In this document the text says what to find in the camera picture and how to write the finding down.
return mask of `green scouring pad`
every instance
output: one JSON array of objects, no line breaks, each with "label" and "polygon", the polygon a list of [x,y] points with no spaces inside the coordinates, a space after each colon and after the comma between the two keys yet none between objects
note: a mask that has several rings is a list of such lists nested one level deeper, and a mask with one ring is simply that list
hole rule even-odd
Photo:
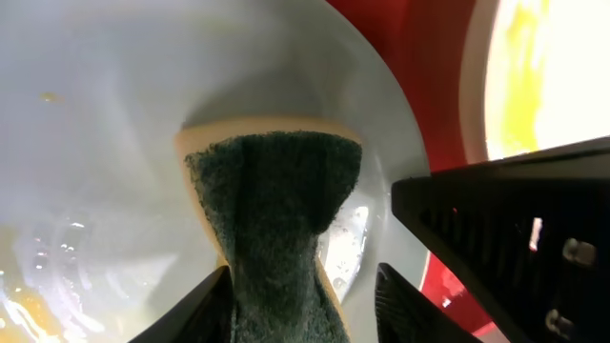
[{"label": "green scouring pad", "polygon": [[252,134],[208,136],[203,149],[194,131],[176,140],[204,227],[231,267],[235,343],[350,340],[315,249],[354,189],[361,147],[335,125],[312,123],[288,128],[328,130],[263,124]]}]

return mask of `white bowl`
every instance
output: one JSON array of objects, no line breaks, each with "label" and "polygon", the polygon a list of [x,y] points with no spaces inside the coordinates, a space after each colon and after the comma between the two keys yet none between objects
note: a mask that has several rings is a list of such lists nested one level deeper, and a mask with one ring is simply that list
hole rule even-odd
[{"label": "white bowl", "polygon": [[389,186],[428,167],[397,81],[345,19],[319,0],[0,8],[0,337],[120,342],[151,325],[215,262],[173,136],[290,113],[363,139],[358,188],[321,254],[355,342],[376,341],[376,264],[418,284],[426,256]]}]

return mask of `red surface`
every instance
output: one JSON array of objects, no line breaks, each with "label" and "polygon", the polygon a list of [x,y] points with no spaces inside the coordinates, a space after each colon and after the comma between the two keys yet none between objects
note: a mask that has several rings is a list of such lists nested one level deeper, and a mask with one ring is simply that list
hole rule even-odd
[{"label": "red surface", "polygon": [[[476,0],[329,0],[379,52],[416,116],[433,172],[466,164],[458,85]],[[489,316],[442,263],[431,257],[422,292],[474,333]],[[451,300],[442,307],[445,299]]]}]

